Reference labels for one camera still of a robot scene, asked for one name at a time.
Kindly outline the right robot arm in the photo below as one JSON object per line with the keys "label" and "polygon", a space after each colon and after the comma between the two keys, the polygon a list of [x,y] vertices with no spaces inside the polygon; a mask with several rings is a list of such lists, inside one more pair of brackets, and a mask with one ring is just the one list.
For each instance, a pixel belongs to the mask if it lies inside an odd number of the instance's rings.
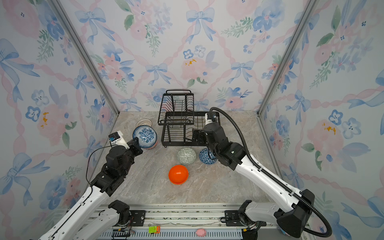
{"label": "right robot arm", "polygon": [[221,164],[251,180],[274,201],[264,207],[251,200],[245,201],[238,210],[240,222],[251,227],[258,222],[277,224],[288,235],[300,238],[312,211],[294,195],[298,194],[310,206],[314,204],[315,195],[284,182],[253,155],[247,156],[245,147],[230,142],[217,122],[206,121],[199,134]]}

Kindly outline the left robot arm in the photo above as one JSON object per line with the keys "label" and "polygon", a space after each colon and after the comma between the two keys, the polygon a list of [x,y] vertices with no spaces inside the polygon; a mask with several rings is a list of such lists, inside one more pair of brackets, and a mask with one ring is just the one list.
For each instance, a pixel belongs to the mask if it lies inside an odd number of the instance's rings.
{"label": "left robot arm", "polygon": [[91,223],[87,223],[99,206],[124,182],[135,157],[143,153],[138,138],[129,142],[119,139],[116,143],[107,154],[102,170],[90,182],[79,201],[40,237],[42,240],[96,240],[107,229],[115,225],[126,226],[132,220],[129,205],[116,200]]}

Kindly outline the blue floral bowl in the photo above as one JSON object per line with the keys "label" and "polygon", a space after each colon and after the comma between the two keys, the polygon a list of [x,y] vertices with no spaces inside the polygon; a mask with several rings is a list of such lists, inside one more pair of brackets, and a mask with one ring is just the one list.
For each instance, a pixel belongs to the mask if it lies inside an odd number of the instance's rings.
{"label": "blue floral bowl", "polygon": [[133,131],[133,138],[139,139],[139,145],[152,146],[158,141],[158,135],[152,127],[140,126]]}

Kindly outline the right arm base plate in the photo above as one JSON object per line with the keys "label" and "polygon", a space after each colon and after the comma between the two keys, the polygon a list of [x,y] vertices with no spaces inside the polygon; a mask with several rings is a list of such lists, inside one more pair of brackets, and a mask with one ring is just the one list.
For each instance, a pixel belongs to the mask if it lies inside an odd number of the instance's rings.
{"label": "right arm base plate", "polygon": [[246,224],[239,217],[237,210],[225,210],[224,216],[220,218],[220,222],[226,224],[227,227],[253,227],[256,223],[251,222],[250,224]]}

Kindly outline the black wire dish rack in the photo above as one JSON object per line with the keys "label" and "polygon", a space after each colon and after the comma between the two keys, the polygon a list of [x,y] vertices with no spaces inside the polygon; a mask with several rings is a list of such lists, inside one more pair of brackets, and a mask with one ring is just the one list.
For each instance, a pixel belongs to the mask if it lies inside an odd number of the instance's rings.
{"label": "black wire dish rack", "polygon": [[158,125],[163,127],[161,142],[167,147],[192,146],[193,129],[204,130],[205,114],[195,111],[190,90],[167,90],[162,97]]}

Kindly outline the red patterned bowl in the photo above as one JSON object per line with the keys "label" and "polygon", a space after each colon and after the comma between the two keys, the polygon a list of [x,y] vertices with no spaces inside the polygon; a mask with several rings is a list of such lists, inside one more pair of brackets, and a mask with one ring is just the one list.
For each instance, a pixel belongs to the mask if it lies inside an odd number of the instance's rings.
{"label": "red patterned bowl", "polygon": [[158,145],[158,142],[155,142],[152,146],[147,146],[147,145],[143,145],[143,146],[141,146],[141,148],[142,149],[144,149],[144,150],[152,150],[152,149],[154,149],[156,146]]}

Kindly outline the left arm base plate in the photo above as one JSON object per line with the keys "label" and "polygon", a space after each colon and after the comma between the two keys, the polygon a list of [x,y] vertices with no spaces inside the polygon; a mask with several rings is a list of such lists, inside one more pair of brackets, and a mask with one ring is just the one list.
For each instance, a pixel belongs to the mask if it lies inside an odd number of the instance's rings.
{"label": "left arm base plate", "polygon": [[118,221],[114,227],[143,227],[146,213],[145,210],[129,210],[118,213]]}

